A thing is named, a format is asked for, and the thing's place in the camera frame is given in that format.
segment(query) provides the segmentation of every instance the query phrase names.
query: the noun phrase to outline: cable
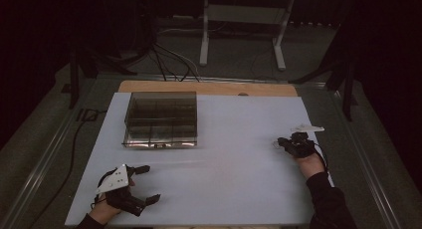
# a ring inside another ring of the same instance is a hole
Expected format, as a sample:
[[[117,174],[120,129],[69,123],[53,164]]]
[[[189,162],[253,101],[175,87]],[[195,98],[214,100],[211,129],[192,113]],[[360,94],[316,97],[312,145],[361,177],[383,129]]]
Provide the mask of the cable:
[[[161,71],[162,77],[164,78],[164,82],[166,82],[167,78],[165,77],[164,71],[162,70],[161,63],[158,60],[157,61],[153,60],[152,57],[149,54],[148,54],[148,57],[149,57],[149,59],[152,60],[152,62],[154,62],[157,65],[158,69]]]
[[[89,111],[93,111],[95,112],[93,115],[89,116],[87,119],[83,120],[81,122],[81,124],[78,126],[78,129],[76,130],[75,134],[74,134],[74,139],[72,141],[72,154],[71,154],[71,165],[69,166],[69,171],[68,174],[65,177],[65,180],[62,182],[61,186],[59,187],[59,189],[56,191],[56,193],[53,195],[53,197],[50,199],[50,201],[46,204],[46,206],[44,206],[44,208],[41,210],[41,212],[37,215],[37,217],[35,218],[35,220],[31,223],[31,225],[29,226],[29,228],[32,228],[35,223],[41,218],[41,216],[44,214],[44,212],[46,212],[46,210],[50,207],[50,205],[53,203],[53,201],[56,199],[56,197],[60,194],[60,192],[62,191],[62,189],[65,187],[66,183],[68,182],[73,168],[74,168],[74,162],[75,162],[75,151],[76,151],[76,141],[78,138],[78,133],[81,130],[82,126],[84,126],[84,124],[89,121],[90,119],[95,119],[96,116],[106,113],[106,111],[102,111],[99,112],[97,110],[89,110]]]
[[[186,58],[186,57],[184,57],[184,56],[182,56],[182,55],[180,55],[180,54],[177,54],[177,53],[175,53],[175,52],[172,52],[172,51],[170,51],[170,50],[167,50],[167,49],[165,49],[164,47],[162,47],[162,46],[160,46],[159,44],[154,44],[155,46],[157,46],[158,48],[160,48],[160,49],[162,49],[162,50],[164,50],[164,51],[166,51],[166,52],[168,52],[168,53],[170,53],[170,54],[172,54],[172,55],[174,55],[174,56],[176,56],[178,59],[180,59],[185,65],[186,65],[186,67],[188,68],[188,73],[190,72],[190,73],[192,73],[192,75],[193,75],[193,77],[196,79],[196,81],[197,82],[200,82],[199,81],[199,79],[198,79],[198,77],[199,78],[201,78],[200,77],[200,75],[199,75],[199,72],[198,72],[198,68],[196,67],[196,64],[195,63],[193,63],[190,59],[188,59],[188,58]],[[196,72],[196,74],[198,75],[198,76],[196,76],[195,75],[195,73],[192,71],[192,69],[190,68],[190,66],[189,66],[189,64],[187,64],[184,60],[186,60],[186,61],[188,61],[190,64],[192,64],[194,67],[195,67],[195,72]]]

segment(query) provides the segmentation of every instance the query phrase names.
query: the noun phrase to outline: floor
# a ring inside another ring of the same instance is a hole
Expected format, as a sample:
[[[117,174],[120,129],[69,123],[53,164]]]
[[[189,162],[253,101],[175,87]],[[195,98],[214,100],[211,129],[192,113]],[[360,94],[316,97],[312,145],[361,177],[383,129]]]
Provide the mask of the floor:
[[[160,31],[159,46],[189,59],[192,63],[187,62],[200,81],[272,84],[285,84],[316,69],[335,34],[335,30],[321,26],[289,26],[282,43],[287,69],[281,72],[272,54],[272,35],[266,31],[212,34],[206,67],[198,66],[200,30]],[[168,68],[164,70],[168,81],[174,81],[173,74],[180,79],[186,73],[186,65],[162,55],[171,54],[159,47],[155,50],[161,53],[159,56]],[[101,66],[96,79],[81,78],[81,98],[72,111],[70,96],[62,93],[64,84],[69,83],[69,66],[57,72],[56,85],[0,151],[3,228],[66,228],[67,213],[105,116],[100,114],[97,120],[81,126],[80,111],[106,111],[121,81],[162,81],[156,63],[156,55],[150,52],[128,66],[138,73],[135,77],[119,75]],[[343,190],[356,224],[363,229],[420,228],[421,195],[361,85],[354,84],[356,105],[351,109],[353,121],[349,122],[341,114],[341,92],[328,92],[323,87],[328,76],[296,87],[311,122],[325,128],[324,133],[317,135],[318,142],[326,150],[332,179]],[[190,74],[185,81],[195,78]],[[64,182],[71,164],[69,179],[44,210]],[[88,212],[90,203],[82,210]]]

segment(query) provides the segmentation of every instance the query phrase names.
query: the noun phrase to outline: black cable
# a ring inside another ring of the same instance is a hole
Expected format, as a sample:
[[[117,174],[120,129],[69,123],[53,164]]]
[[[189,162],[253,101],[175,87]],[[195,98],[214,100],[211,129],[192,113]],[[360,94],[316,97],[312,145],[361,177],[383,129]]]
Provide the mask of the black cable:
[[[177,78],[177,76],[176,76],[176,74],[174,74],[172,71],[170,71],[168,68],[167,68],[167,66],[165,65],[165,63],[164,63],[164,61],[158,56],[158,54],[159,54],[159,52],[157,52],[156,50],[155,50],[155,48],[154,47],[152,47],[152,49],[151,49],[153,52],[154,52],[154,54],[155,54],[155,56],[156,56],[156,59],[157,59],[157,61],[159,62],[159,67],[161,67],[162,66],[162,68],[165,70],[165,71],[167,71],[169,74],[171,74],[173,77],[174,77],[174,80],[176,80],[176,81],[179,81],[179,79]]]
[[[78,126],[77,131],[74,134],[74,139],[72,141],[72,154],[71,154],[71,165],[69,166],[69,171],[68,174],[65,177],[65,180],[62,182],[62,185],[59,187],[59,189],[56,191],[56,193],[53,195],[53,197],[50,199],[50,201],[46,204],[46,206],[44,206],[43,210],[41,210],[41,212],[37,215],[37,217],[35,218],[35,220],[31,223],[31,225],[29,226],[29,228],[32,228],[35,223],[41,218],[41,216],[44,214],[44,212],[46,212],[46,210],[50,207],[50,205],[53,203],[53,201],[56,199],[56,197],[60,194],[60,192],[62,191],[62,189],[65,187],[66,183],[68,182],[73,168],[74,168],[74,163],[75,163],[75,151],[76,151],[76,141],[77,141],[77,137],[78,137],[78,133],[81,130],[82,126],[89,120],[91,119],[95,119],[97,117],[97,115],[106,113],[106,111],[103,112],[99,112],[97,110],[91,110],[94,111],[95,113],[91,116],[89,116],[87,119],[83,120],[81,122],[81,124]]]
[[[167,78],[165,77],[164,71],[162,70],[161,64],[157,61],[155,61],[154,59],[152,59],[152,57],[148,54],[149,59],[151,59],[152,62],[155,63],[155,65],[157,65],[158,69],[161,72],[162,78],[164,78],[164,81],[167,81]]]
[[[192,71],[190,68],[189,68],[189,65],[187,65],[186,64],[186,62],[184,62],[184,61],[182,61],[182,60],[180,60],[180,59],[178,59],[178,58],[174,58],[174,57],[171,57],[171,56],[168,56],[168,55],[166,55],[166,54],[164,54],[164,53],[161,53],[161,52],[158,52],[158,51],[156,51],[156,53],[158,53],[158,54],[160,54],[160,55],[162,55],[162,56],[164,56],[164,57],[167,57],[167,58],[170,58],[170,59],[172,59],[172,60],[174,60],[174,61],[177,61],[177,62],[179,62],[179,63],[182,63],[182,64],[184,64],[184,65],[186,65],[186,67],[187,67],[187,71],[186,71],[186,73],[184,74],[184,76],[183,76],[183,78],[181,79],[181,80],[179,80],[174,74],[173,74],[173,76],[174,77],[176,77],[176,80],[177,81],[179,81],[179,82],[183,82],[183,80],[189,75],[189,73]]]
[[[158,45],[158,44],[154,44],[154,46],[156,46],[156,47],[158,47],[158,48],[160,48],[160,49],[162,49],[163,51],[165,51],[165,52],[167,52],[167,53],[169,53],[169,54],[171,54],[171,55],[173,55],[173,56],[175,56],[176,58],[178,58],[179,60],[180,60],[180,62],[181,63],[183,63],[187,68],[188,68],[188,72],[186,72],[186,74],[183,76],[183,78],[182,78],[182,80],[181,81],[183,81],[188,75],[189,75],[189,73],[191,73],[192,75],[193,75],[193,77],[196,79],[196,81],[197,82],[199,82],[199,79],[197,78],[197,76],[195,75],[195,73],[192,71],[192,68],[189,66],[189,64],[188,63],[186,63],[186,61],[185,60],[183,60],[183,58],[181,58],[179,55],[177,55],[177,54],[174,54],[173,52],[171,52],[171,51],[169,51],[169,50],[167,50],[167,49],[165,49],[165,48],[163,48],[163,47],[161,47],[160,45]]]

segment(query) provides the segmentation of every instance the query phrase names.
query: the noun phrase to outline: dark background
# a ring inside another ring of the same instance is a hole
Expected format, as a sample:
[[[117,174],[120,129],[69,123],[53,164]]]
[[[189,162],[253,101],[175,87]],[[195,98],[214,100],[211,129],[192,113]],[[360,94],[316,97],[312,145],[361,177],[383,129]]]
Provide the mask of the dark background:
[[[72,34],[78,32],[108,55],[142,44],[133,45],[128,41],[132,37],[119,33],[134,27],[133,4],[142,3],[131,1],[0,0],[1,147],[54,85],[54,74],[69,62]],[[210,1],[272,6],[284,0]],[[420,191],[421,6],[422,0],[296,0],[291,15],[297,27],[312,23],[338,28],[322,65],[343,52],[355,54],[355,77]],[[149,7],[158,17],[199,17],[203,0],[153,0]]]

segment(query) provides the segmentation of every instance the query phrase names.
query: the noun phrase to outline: sleeve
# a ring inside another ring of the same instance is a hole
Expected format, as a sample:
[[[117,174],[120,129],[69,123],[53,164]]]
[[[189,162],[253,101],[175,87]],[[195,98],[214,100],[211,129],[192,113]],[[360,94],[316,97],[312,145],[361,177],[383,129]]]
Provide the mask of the sleeve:
[[[84,220],[75,229],[104,229],[105,226],[94,220],[90,215],[85,215]]]
[[[310,177],[307,186],[315,208],[311,229],[357,228],[345,204],[344,194],[340,189],[331,187],[326,172]]]

